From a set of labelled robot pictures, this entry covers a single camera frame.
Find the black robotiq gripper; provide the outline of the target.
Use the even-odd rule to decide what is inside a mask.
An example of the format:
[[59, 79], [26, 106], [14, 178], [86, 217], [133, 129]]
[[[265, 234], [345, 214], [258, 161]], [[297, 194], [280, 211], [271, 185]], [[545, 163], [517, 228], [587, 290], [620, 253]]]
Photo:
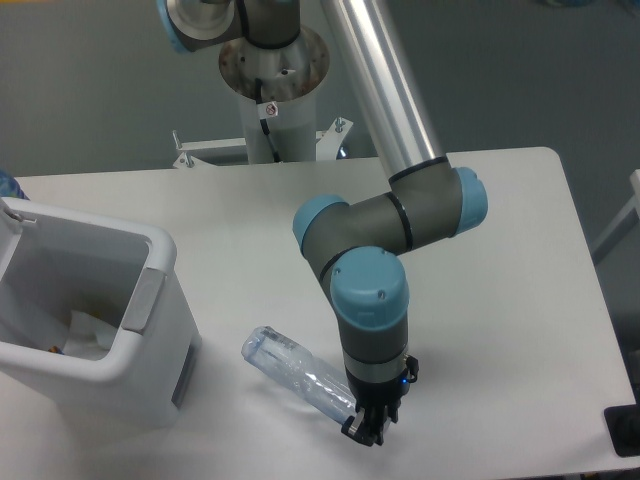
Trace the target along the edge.
[[[356, 414], [349, 416], [341, 433], [361, 445], [382, 445], [392, 423], [398, 422], [401, 398], [418, 378], [419, 361], [397, 355], [383, 363], [367, 363], [347, 356], [347, 381], [356, 400]], [[365, 424], [372, 414], [372, 433]]]

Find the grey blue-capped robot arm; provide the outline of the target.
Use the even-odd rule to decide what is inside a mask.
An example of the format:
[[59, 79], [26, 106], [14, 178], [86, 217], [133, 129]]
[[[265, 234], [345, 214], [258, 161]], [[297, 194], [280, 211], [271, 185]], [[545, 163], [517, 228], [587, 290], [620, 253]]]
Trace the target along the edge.
[[[306, 201], [292, 229], [334, 311], [355, 411], [343, 433], [382, 444], [417, 380], [408, 354], [409, 288], [400, 256], [473, 229], [488, 211], [476, 173], [439, 146], [383, 1], [322, 5], [388, 178], [386, 193], [351, 204]], [[159, 17], [181, 52], [220, 47], [253, 164], [315, 161], [314, 94], [330, 59], [297, 1], [161, 1]]]

